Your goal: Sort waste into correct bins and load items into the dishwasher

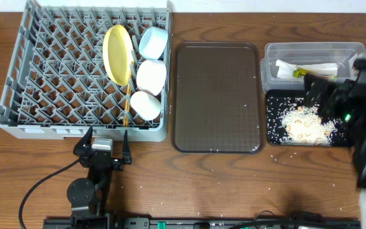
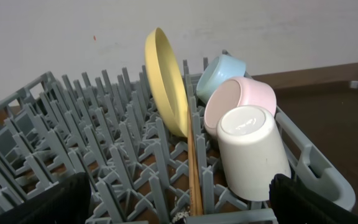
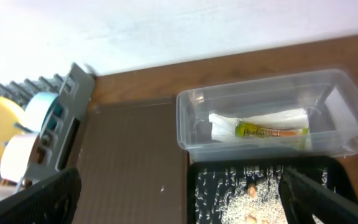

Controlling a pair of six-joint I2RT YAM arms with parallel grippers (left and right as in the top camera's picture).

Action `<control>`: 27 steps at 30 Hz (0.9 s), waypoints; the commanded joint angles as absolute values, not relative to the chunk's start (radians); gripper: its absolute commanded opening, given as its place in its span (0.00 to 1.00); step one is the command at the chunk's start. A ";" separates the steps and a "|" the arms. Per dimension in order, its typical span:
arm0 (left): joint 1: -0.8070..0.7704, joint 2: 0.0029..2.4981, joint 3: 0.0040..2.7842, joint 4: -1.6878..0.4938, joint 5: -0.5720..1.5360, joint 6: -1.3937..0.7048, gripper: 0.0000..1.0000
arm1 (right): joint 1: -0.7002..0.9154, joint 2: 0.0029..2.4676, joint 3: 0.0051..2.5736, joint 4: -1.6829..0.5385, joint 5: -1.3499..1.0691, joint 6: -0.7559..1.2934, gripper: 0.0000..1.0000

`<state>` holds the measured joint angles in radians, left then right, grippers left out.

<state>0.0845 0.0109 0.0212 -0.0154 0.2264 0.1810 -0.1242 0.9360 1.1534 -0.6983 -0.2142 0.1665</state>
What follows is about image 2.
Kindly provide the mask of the yellow plate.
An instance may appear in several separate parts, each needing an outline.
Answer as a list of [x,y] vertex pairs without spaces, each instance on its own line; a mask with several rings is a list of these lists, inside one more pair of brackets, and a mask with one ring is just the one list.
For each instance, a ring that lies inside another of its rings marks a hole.
[[160,117],[168,130],[188,135],[188,102],[183,78],[167,36],[161,28],[145,40],[145,68]]

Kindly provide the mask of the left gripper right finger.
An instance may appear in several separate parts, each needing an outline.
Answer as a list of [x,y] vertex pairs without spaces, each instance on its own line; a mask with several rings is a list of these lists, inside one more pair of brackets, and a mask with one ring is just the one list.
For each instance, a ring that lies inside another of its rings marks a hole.
[[269,201],[279,223],[358,223],[357,215],[283,174],[272,179]]

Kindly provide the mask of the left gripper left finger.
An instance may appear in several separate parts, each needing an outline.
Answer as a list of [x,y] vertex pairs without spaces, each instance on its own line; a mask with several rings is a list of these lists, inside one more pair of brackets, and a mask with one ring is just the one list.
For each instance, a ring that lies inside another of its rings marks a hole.
[[0,224],[79,223],[88,218],[91,199],[90,182],[84,172],[0,215]]

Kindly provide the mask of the wooden chopstick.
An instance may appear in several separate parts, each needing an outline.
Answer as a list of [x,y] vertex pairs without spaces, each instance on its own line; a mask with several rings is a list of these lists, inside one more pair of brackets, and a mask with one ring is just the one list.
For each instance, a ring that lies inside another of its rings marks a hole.
[[198,166],[195,154],[194,140],[191,140],[191,158],[192,158],[192,174],[193,174],[193,216],[203,214],[203,203],[201,198],[200,180],[198,174]]
[[189,190],[190,190],[190,211],[191,216],[195,216],[197,211],[196,189],[195,189],[195,173],[194,173],[194,156],[193,156],[193,140],[191,133],[191,124],[188,123],[188,167],[189,167]]

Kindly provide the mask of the light blue bowl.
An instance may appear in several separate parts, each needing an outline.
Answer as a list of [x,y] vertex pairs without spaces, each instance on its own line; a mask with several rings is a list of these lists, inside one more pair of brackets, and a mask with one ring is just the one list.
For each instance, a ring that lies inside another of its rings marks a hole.
[[245,61],[221,54],[204,70],[196,86],[196,94],[206,104],[220,84],[232,77],[243,77],[245,72]]

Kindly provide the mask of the white cup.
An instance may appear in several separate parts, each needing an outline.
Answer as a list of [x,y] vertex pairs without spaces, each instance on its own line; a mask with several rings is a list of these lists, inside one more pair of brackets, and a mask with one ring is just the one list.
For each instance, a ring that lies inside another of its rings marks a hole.
[[226,182],[238,197],[266,201],[274,176],[291,176],[275,118],[265,108],[234,108],[219,120],[216,130]]

